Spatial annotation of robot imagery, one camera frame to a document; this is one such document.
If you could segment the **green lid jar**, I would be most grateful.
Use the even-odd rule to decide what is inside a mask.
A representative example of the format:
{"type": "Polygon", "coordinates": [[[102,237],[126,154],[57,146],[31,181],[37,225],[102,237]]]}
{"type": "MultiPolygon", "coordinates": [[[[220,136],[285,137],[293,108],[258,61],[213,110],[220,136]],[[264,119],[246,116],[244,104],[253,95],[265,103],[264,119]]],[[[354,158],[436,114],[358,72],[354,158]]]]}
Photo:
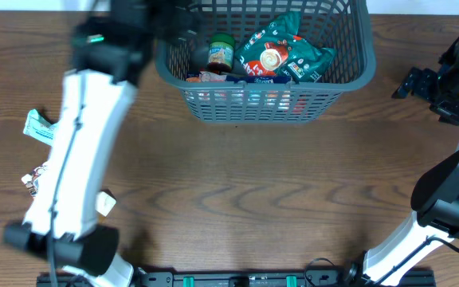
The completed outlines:
{"type": "Polygon", "coordinates": [[[207,68],[218,73],[233,69],[235,39],[227,33],[216,33],[210,39],[207,68]]]}

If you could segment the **beige brown snack pouch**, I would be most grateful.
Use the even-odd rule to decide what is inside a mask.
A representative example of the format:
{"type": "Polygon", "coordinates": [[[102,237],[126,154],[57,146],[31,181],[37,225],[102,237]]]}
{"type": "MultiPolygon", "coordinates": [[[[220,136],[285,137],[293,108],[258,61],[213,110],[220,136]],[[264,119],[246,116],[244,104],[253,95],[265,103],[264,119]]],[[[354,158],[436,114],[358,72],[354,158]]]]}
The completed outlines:
{"type": "MultiPolygon", "coordinates": [[[[48,162],[35,167],[30,173],[23,175],[22,183],[27,188],[29,194],[35,198],[39,190],[39,179],[48,169],[48,162]]],[[[116,198],[109,189],[101,190],[96,196],[96,212],[100,222],[104,221],[117,203],[116,198]]]]}

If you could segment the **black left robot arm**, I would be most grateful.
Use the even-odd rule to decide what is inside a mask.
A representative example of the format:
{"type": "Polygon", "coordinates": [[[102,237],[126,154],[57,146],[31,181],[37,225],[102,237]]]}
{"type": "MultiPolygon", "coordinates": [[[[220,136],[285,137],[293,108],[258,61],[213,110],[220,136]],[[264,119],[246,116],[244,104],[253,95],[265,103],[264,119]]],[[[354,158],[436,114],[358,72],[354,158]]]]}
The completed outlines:
{"type": "Polygon", "coordinates": [[[118,230],[98,222],[96,197],[155,40],[185,43],[200,21],[191,1],[120,0],[73,29],[47,167],[25,217],[2,234],[6,245],[49,263],[51,285],[58,269],[93,286],[134,285],[135,267],[117,252],[118,230]]]}

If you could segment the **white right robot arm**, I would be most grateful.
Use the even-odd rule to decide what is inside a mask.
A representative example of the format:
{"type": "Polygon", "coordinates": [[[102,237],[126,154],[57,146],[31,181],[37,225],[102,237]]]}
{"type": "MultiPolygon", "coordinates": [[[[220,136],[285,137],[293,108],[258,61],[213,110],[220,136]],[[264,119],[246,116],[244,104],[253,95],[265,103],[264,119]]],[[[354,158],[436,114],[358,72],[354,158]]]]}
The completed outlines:
{"type": "MultiPolygon", "coordinates": [[[[459,37],[441,55],[441,68],[412,68],[393,96],[409,94],[427,101],[444,123],[459,126],[459,37]]],[[[351,265],[349,286],[398,286],[404,276],[439,246],[453,247],[459,239],[459,141],[456,151],[417,181],[412,211],[381,244],[351,265]]]]}

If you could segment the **grey plastic lattice basket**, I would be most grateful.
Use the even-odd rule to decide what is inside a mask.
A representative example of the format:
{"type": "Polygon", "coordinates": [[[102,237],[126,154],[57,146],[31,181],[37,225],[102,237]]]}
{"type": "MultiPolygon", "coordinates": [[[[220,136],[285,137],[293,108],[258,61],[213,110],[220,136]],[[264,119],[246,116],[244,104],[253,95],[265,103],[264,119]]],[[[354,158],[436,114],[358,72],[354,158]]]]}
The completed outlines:
{"type": "Polygon", "coordinates": [[[159,75],[179,89],[191,113],[206,123],[307,123],[343,92],[364,87],[375,74],[370,15],[365,0],[197,0],[202,15],[195,39],[182,45],[159,43],[159,75]],[[314,83],[189,82],[206,67],[210,38],[227,33],[242,43],[276,17],[301,14],[300,37],[316,48],[335,49],[335,59],[314,83]]]}

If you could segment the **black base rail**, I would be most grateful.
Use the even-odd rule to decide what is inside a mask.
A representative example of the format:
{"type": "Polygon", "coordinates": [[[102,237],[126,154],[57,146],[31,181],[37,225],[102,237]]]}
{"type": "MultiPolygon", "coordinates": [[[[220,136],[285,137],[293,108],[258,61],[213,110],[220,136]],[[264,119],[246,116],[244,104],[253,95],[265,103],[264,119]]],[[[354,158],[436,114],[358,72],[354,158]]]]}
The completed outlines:
{"type": "MultiPolygon", "coordinates": [[[[171,273],[155,272],[141,274],[136,286],[146,287],[309,287],[309,286],[348,286],[345,285],[336,269],[308,270],[304,273],[171,273]]],[[[92,286],[88,279],[63,273],[57,275],[58,286],[92,286]]],[[[50,277],[43,273],[37,277],[37,287],[50,287],[50,277]]],[[[434,272],[427,269],[414,269],[403,277],[398,287],[435,287],[434,272]]]]}

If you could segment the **teal wet wipes packet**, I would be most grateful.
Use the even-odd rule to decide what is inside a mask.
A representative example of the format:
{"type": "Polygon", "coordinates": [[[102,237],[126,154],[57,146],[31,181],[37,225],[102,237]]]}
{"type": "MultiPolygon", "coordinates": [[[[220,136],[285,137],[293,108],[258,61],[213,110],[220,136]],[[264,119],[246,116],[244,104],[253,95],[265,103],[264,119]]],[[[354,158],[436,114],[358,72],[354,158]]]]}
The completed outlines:
{"type": "Polygon", "coordinates": [[[37,109],[32,109],[27,114],[23,134],[52,146],[57,126],[57,123],[49,122],[37,109]]]}

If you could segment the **green coffee sachet bag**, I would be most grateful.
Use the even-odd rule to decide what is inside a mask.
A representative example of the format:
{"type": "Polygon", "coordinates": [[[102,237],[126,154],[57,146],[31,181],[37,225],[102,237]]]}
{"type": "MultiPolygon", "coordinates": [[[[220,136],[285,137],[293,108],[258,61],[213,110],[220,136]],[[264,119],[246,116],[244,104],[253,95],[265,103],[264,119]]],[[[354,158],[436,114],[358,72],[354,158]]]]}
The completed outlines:
{"type": "Polygon", "coordinates": [[[287,76],[317,82],[335,58],[333,48],[316,48],[298,35],[301,13],[290,11],[258,29],[235,50],[249,76],[287,76]]]}

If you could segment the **colourful tissue multipack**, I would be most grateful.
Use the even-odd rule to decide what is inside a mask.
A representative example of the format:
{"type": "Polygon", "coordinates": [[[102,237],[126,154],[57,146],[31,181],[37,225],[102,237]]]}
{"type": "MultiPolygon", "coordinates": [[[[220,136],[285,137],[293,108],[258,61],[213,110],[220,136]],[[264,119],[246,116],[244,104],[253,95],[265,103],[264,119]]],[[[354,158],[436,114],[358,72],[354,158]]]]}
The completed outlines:
{"type": "Polygon", "coordinates": [[[291,91],[279,89],[293,82],[289,76],[242,76],[202,70],[188,73],[186,82],[202,85],[201,88],[182,91],[187,103],[198,104],[202,112],[210,105],[218,113],[228,108],[234,118],[243,108],[249,108],[252,114],[256,114],[259,108],[268,114],[287,112],[294,102],[291,91]]]}

